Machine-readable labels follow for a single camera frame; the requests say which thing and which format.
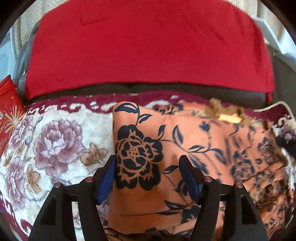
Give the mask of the dark brown sofa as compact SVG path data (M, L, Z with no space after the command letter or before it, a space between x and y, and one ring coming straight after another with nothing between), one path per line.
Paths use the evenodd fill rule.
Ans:
M18 94L24 103L25 78L30 62L32 47L39 24L33 27L29 40L20 49L16 59L16 67L12 77L14 84L18 86ZM272 103L285 101L290 107L295 108L295 58L288 54L283 55L279 51L269 47L271 63L275 77L275 91L272 94ZM248 92L243 90L227 89L214 86L190 85L190 84L103 84L77 89L60 90L54 93L35 97L35 101L52 99L62 96L80 96L97 94L132 94L148 91L176 91L196 95L203 99L217 98L222 102L243 106L244 108L263 108L268 106L267 98L263 93Z

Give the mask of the white window frame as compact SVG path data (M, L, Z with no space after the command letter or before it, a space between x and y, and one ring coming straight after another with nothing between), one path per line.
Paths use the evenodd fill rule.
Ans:
M281 35L280 37L278 37L265 19L256 17L253 18L253 20L260 28L267 43L273 49L279 51L280 54L289 57L290 59L295 61L295 43L285 27L281 28Z

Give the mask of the red blanket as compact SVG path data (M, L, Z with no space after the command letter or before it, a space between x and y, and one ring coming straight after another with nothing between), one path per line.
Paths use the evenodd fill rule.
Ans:
M67 1L40 21L25 96L99 84L192 84L270 103L261 30L227 1Z

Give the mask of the floral plush blanket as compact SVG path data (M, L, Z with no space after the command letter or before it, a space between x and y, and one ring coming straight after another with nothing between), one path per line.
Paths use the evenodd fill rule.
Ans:
M292 213L295 117L285 102L253 110L163 90L30 104L1 156L2 214L27 240L54 183L78 184L111 155L115 179L95 208L108 240L191 235L201 206L181 176L181 155L218 183L242 183L268 237Z

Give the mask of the orange floral garment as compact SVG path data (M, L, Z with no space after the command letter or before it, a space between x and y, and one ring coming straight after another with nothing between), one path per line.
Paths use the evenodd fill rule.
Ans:
M284 226L292 199L273 130L194 114L199 109L113 107L108 240L186 240L196 223L220 240L231 216L263 225L268 238Z

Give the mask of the cream mesh curtain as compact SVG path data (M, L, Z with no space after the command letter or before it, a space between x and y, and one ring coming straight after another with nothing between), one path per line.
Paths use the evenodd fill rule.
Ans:
M16 57L20 48L28 41L36 23L46 13L65 2L66 0L37 0L16 20L11 30L11 43Z

